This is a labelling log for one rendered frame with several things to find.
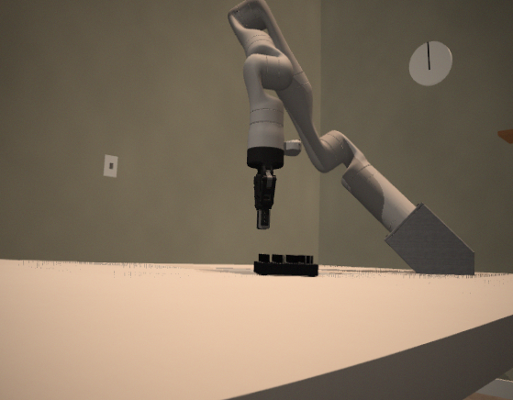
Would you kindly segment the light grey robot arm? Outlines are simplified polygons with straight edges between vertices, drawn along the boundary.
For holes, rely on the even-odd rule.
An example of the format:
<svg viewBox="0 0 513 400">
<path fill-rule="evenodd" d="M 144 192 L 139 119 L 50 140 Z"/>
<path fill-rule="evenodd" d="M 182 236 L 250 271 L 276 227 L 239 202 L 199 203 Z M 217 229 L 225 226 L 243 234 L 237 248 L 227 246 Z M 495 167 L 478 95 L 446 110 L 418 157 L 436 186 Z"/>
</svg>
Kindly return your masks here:
<svg viewBox="0 0 513 400">
<path fill-rule="evenodd" d="M 248 149 L 274 147 L 294 157 L 302 141 L 318 171 L 327 173 L 343 163 L 348 169 L 342 185 L 391 233 L 416 207 L 339 131 L 318 136 L 312 87 L 266 2 L 245 0 L 228 18 L 247 57 L 243 77 L 251 108 Z M 269 35 L 261 31 L 266 28 Z M 275 90 L 279 99 L 263 89 Z M 284 108 L 301 141 L 284 141 Z"/>
</svg>

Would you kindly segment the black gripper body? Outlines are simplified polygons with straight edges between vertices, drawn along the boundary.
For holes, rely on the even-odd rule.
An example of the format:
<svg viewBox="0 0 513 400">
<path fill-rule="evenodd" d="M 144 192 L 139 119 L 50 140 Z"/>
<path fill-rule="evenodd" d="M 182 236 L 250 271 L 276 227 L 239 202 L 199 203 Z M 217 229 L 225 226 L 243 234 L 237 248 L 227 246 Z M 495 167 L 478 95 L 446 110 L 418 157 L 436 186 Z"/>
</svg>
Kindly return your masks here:
<svg viewBox="0 0 513 400">
<path fill-rule="evenodd" d="M 266 175 L 266 170 L 271 171 L 280 169 L 284 166 L 284 151 L 274 147 L 253 147 L 247 149 L 247 165 L 258 170 L 257 174 L 261 176 L 260 192 L 262 192 L 262 177 Z"/>
</svg>

